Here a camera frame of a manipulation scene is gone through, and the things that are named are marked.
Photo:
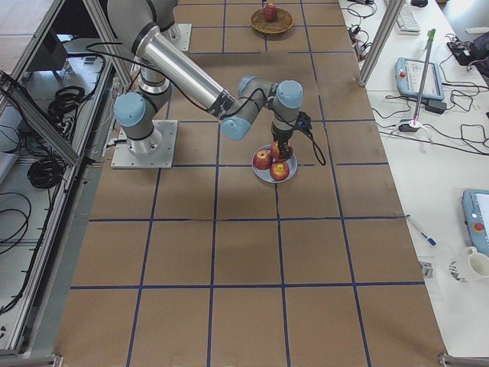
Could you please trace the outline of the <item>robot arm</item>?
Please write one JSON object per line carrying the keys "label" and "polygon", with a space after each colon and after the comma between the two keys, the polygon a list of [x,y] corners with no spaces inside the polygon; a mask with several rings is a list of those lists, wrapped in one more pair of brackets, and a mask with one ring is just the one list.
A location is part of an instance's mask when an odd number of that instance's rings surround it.
{"label": "robot arm", "polygon": [[169,79],[221,120],[222,133],[228,138],[242,139],[260,111],[271,110],[273,141],[280,159],[289,159],[293,150],[288,141],[296,130],[302,86],[295,80],[273,83],[259,76],[244,76],[233,96],[165,36],[175,25],[176,5],[175,1],[110,1],[108,19],[118,40],[145,68]]}
{"label": "robot arm", "polygon": [[178,50],[187,52],[193,25],[190,23],[175,23],[168,29],[160,28],[161,34],[169,40]]}

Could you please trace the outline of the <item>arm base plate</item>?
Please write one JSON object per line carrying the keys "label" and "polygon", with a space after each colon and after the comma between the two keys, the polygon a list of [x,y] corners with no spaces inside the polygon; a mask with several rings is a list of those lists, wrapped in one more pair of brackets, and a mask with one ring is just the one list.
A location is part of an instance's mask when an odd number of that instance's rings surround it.
{"label": "arm base plate", "polygon": [[177,137],[177,120],[153,120],[152,135],[140,141],[131,140],[121,128],[112,156],[114,169],[171,169]]}

